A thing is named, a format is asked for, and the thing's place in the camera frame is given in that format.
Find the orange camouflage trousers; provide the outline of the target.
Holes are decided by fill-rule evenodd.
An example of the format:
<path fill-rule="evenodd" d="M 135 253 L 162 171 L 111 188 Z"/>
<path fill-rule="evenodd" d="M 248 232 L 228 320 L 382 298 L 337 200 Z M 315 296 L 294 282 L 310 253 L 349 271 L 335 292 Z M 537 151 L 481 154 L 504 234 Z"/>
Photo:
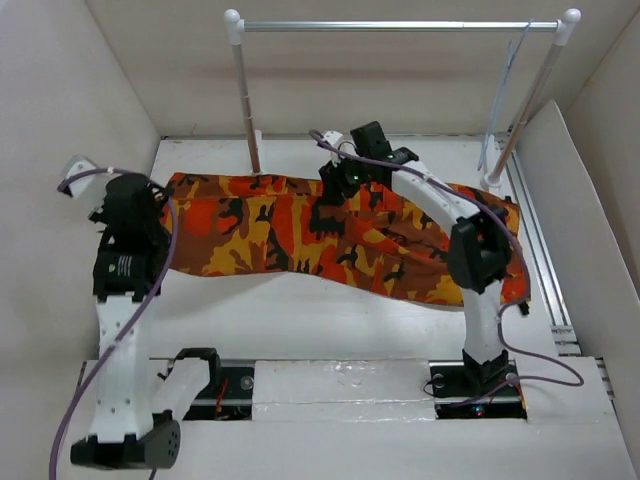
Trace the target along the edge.
<path fill-rule="evenodd" d="M 176 173 L 171 267 L 200 277 L 295 272 L 385 297 L 460 306 L 447 234 L 414 203 L 368 184 L 341 206 L 319 204 L 320 181 L 283 175 Z"/>

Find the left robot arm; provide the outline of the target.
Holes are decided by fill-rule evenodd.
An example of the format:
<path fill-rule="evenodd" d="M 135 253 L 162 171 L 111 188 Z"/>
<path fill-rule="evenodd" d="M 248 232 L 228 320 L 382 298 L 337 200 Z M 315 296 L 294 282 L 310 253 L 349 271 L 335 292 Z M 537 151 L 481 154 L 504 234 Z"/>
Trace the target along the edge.
<path fill-rule="evenodd" d="M 177 218 L 166 189 L 140 173 L 106 182 L 90 220 L 104 226 L 93 268 L 100 327 L 96 365 L 79 390 L 96 386 L 94 416 L 85 438 L 70 448 L 73 465 L 97 470 L 172 468 L 181 422 L 197 395 L 222 387 L 221 360 L 212 347 L 184 348 L 161 385 L 149 385 L 152 302 L 161 293 L 177 246 Z"/>

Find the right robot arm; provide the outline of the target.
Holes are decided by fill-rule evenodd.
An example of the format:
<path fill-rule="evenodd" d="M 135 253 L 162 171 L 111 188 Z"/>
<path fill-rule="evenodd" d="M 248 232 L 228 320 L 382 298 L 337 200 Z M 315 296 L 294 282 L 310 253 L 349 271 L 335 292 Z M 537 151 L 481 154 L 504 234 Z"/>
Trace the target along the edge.
<path fill-rule="evenodd" d="M 415 152 L 393 148 L 376 121 L 352 130 L 352 152 L 341 149 L 336 131 L 310 135 L 332 154 L 319 171 L 325 203 L 339 205 L 361 186 L 378 183 L 416 205 L 447 235 L 446 266 L 461 289 L 466 322 L 462 381 L 472 397 L 489 392 L 508 364 L 499 339 L 501 291 L 516 243 L 506 226 L 506 210 L 444 185 Z"/>

